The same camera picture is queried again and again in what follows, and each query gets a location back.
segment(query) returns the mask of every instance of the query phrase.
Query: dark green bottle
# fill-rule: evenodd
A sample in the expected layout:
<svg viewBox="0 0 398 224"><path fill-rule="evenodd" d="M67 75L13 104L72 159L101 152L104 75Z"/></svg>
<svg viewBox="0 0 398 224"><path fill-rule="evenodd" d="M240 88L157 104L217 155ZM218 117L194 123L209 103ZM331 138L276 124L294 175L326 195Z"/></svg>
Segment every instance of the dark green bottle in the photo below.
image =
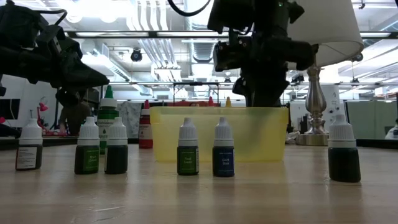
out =
<svg viewBox="0 0 398 224"><path fill-rule="evenodd" d="M93 117L80 128L75 154L75 174L94 174L100 164L100 139Z"/></svg>
<svg viewBox="0 0 398 224"><path fill-rule="evenodd" d="M122 118L117 117L109 128L105 152L105 174L124 174L127 171L128 159L127 130L122 123Z"/></svg>
<svg viewBox="0 0 398 224"><path fill-rule="evenodd" d="M329 127L329 176L338 182L357 183L361 181L359 154L356 148L353 127L343 114L336 115L336 121Z"/></svg>
<svg viewBox="0 0 398 224"><path fill-rule="evenodd" d="M199 148L197 129L191 118L185 118L180 127L177 148L177 173L197 175L199 173Z"/></svg>
<svg viewBox="0 0 398 224"><path fill-rule="evenodd" d="M119 116L119 112L116 110L117 105L118 102L113 98L112 86L108 85L106 88L105 98L101 99L100 110L98 110L97 117L101 155L105 154L109 127L113 124L114 119Z"/></svg>

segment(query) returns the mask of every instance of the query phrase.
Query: red bottle cap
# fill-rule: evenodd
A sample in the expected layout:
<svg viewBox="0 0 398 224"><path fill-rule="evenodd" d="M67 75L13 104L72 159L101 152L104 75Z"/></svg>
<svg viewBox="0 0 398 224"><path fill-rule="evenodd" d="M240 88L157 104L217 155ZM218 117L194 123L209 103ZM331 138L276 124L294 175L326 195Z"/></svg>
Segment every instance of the red bottle cap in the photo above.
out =
<svg viewBox="0 0 398 224"><path fill-rule="evenodd" d="M208 106L214 106L213 97L209 97Z"/></svg>
<svg viewBox="0 0 398 224"><path fill-rule="evenodd" d="M149 109L149 100L145 100L144 109Z"/></svg>

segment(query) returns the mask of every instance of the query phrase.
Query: bottle label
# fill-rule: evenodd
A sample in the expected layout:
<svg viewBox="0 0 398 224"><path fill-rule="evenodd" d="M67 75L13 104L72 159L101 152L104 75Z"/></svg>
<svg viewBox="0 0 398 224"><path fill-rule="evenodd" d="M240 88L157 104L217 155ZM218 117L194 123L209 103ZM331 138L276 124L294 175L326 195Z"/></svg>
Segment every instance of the bottle label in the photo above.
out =
<svg viewBox="0 0 398 224"><path fill-rule="evenodd" d="M37 147L20 147L17 150L17 169L36 167Z"/></svg>
<svg viewBox="0 0 398 224"><path fill-rule="evenodd" d="M100 150L98 148L88 148L84 150L83 171L96 171L100 163Z"/></svg>
<svg viewBox="0 0 398 224"><path fill-rule="evenodd" d="M98 119L98 132L101 140L108 138L109 127L113 124L114 119Z"/></svg>
<svg viewBox="0 0 398 224"><path fill-rule="evenodd" d="M150 124L139 125L139 139L152 140L152 128L150 127Z"/></svg>
<svg viewBox="0 0 398 224"><path fill-rule="evenodd" d="M181 149L179 153L181 173L199 172L199 148Z"/></svg>
<svg viewBox="0 0 398 224"><path fill-rule="evenodd" d="M235 150L221 149L217 150L214 155L215 171L223 173L234 173Z"/></svg>

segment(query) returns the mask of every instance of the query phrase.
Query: translucent plastic container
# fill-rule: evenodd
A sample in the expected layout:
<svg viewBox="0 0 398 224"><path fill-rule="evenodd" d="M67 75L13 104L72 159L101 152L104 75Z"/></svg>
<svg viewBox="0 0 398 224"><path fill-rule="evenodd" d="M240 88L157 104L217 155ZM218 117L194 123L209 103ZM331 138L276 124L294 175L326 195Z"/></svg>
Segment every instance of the translucent plastic container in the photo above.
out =
<svg viewBox="0 0 398 224"><path fill-rule="evenodd" d="M233 129L238 162L281 161L284 155L286 108L150 108L150 123L156 161L175 162L179 127L185 117L197 127L200 162L211 162L215 126L225 116Z"/></svg>

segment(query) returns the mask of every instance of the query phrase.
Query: black robotic arm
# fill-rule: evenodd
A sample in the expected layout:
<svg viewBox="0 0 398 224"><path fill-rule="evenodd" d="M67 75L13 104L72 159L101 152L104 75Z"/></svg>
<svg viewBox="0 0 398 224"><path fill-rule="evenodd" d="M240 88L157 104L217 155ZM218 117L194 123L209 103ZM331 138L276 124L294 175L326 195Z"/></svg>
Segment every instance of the black robotic arm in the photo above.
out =
<svg viewBox="0 0 398 224"><path fill-rule="evenodd" d="M60 12L64 14L54 25L40 15ZM7 0L0 7L0 74L26 78L32 84L50 83L61 88L56 95L59 102L71 106L78 103L74 92L107 85L109 80L81 61L79 43L59 26L66 13L34 11ZM0 96L5 92L0 86Z"/></svg>

